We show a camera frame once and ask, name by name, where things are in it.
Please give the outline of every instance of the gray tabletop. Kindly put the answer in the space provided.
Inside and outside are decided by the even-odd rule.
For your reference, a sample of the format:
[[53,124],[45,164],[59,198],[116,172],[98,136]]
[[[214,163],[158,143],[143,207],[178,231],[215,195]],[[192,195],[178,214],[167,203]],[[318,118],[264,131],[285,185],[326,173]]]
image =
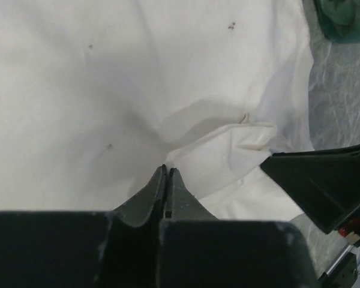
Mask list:
[[[316,150],[360,144],[360,44],[326,40],[317,21],[313,0],[302,0],[310,27],[314,65],[310,75],[310,133]],[[292,220],[303,233],[315,270],[321,275],[347,242],[321,232],[306,215]]]

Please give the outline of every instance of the marble countertop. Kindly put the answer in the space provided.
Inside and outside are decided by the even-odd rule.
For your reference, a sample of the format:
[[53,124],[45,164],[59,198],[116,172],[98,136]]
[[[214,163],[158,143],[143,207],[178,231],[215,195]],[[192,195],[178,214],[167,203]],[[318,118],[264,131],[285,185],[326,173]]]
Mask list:
[[[310,133],[316,150],[360,144],[360,44],[335,44],[320,30],[313,0],[302,0],[310,27]],[[337,232],[319,230],[306,215],[292,220],[305,236],[318,276],[347,245]]]

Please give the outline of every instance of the white fabric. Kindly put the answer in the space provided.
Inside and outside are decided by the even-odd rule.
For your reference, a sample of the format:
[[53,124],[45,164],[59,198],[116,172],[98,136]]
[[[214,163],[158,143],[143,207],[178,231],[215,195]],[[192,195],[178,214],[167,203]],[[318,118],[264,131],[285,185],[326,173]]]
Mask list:
[[112,209],[167,161],[219,217],[294,217],[254,168],[312,149],[308,44],[300,1],[0,0],[0,209]]

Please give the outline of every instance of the green object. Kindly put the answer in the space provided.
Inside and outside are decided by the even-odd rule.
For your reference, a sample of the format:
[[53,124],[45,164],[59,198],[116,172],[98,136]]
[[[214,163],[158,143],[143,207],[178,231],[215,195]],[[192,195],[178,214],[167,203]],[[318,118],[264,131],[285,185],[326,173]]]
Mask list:
[[360,43],[360,0],[315,0],[321,29],[336,43]]

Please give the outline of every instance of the gray marble surface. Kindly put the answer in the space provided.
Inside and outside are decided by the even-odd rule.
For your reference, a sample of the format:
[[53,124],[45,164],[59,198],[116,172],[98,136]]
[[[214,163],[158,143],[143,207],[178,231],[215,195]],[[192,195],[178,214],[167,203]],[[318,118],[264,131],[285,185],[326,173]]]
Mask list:
[[[310,74],[310,133],[316,150],[360,144],[360,44],[326,40],[313,0],[302,0],[310,27],[314,65]],[[292,220],[307,240],[317,275],[337,258],[347,242],[321,232],[306,215]]]

